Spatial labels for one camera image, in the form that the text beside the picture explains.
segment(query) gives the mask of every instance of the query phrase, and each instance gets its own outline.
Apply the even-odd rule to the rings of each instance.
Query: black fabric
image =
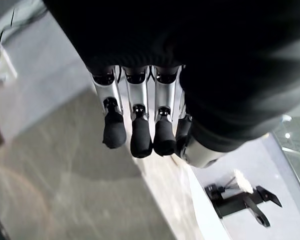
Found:
[[[131,154],[135,158],[145,158],[152,153],[152,149],[149,122],[142,117],[138,117],[132,122]]]
[[[124,118],[117,112],[108,112],[104,118],[103,143],[110,149],[121,147],[127,139]]]
[[[192,132],[212,150],[262,136],[300,102],[300,0],[44,2],[93,74],[186,65]]]
[[[166,116],[162,116],[155,124],[153,149],[160,156],[171,155],[176,149],[176,138],[172,132],[172,124]]]

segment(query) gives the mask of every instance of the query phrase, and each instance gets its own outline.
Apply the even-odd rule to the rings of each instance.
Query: cable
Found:
[[[13,20],[14,20],[14,16],[15,16],[15,9],[13,9],[10,24],[4,26],[0,32],[0,43],[1,43],[2,35],[4,34],[4,32],[6,30],[16,28],[16,27],[23,27],[23,26],[29,25],[31,23],[34,23],[34,22],[42,19],[47,14],[47,12],[48,12],[48,9],[45,8],[42,12],[39,12],[37,15],[29,17],[28,19],[25,19],[25,20],[16,21],[13,24]]]
[[[121,66],[119,66],[119,75],[118,75],[117,83],[120,82],[120,79],[121,79],[121,72],[122,72],[122,68],[121,68]]]
[[[152,73],[152,65],[149,66],[149,75],[148,75],[148,77],[146,78],[146,82],[149,81],[150,77],[152,77],[153,81],[156,81],[155,76],[154,76],[153,73]]]

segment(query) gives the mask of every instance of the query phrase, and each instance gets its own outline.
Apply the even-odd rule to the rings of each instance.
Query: black rubber fingertip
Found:
[[[192,121],[189,115],[186,115],[184,118],[178,120],[178,126],[175,133],[175,154],[177,154],[179,157],[181,157],[181,150],[186,143],[191,123]]]
[[[135,158],[145,158],[152,153],[153,144],[149,131],[149,122],[142,117],[132,122],[130,151]]]
[[[176,138],[172,132],[172,123],[163,116],[155,124],[153,149],[160,156],[171,155],[176,149]]]
[[[109,112],[104,118],[103,143],[110,149],[121,147],[127,139],[123,116]]]

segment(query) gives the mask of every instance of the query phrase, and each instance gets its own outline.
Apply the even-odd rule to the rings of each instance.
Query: black metal bracket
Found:
[[[259,224],[264,227],[270,227],[266,215],[257,205],[271,201],[282,208],[277,196],[261,186],[256,186],[253,189],[253,193],[241,192],[228,198],[222,197],[221,193],[227,190],[222,186],[218,187],[215,184],[211,184],[206,186],[204,190],[220,219],[238,211],[249,209]]]

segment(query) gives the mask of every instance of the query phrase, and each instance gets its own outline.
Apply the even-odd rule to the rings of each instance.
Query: white surface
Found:
[[[233,169],[239,169],[253,186],[260,185],[274,193],[282,208],[272,202],[258,205],[268,218],[271,227],[257,223],[247,210],[225,216],[223,224],[233,240],[292,240],[300,239],[300,212],[290,193],[284,177],[273,162],[262,139],[245,143],[239,149],[228,153],[212,166],[194,168],[200,184],[214,183],[220,176]]]
[[[188,176],[196,220],[204,239],[230,240],[231,238],[190,167],[188,167]]]

